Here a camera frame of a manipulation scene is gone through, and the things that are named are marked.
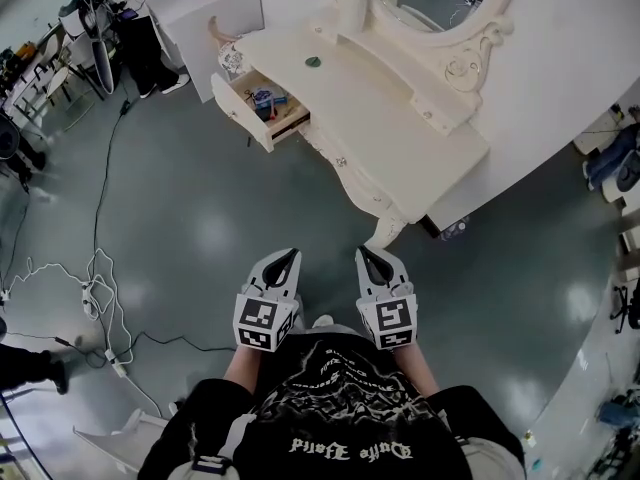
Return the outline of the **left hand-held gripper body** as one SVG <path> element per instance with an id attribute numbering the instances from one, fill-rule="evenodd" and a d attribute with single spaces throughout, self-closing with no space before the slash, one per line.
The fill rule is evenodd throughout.
<path id="1" fill-rule="evenodd" d="M 292 329 L 300 302 L 297 280 L 281 286 L 250 278 L 236 296 L 233 330 L 238 346 L 275 352 Z"/>

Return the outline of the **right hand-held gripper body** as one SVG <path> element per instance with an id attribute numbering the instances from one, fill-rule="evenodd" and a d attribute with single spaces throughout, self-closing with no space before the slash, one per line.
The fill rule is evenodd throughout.
<path id="1" fill-rule="evenodd" d="M 378 350 L 410 345 L 417 338 L 417 297 L 410 282 L 366 286 L 356 307 Z"/>

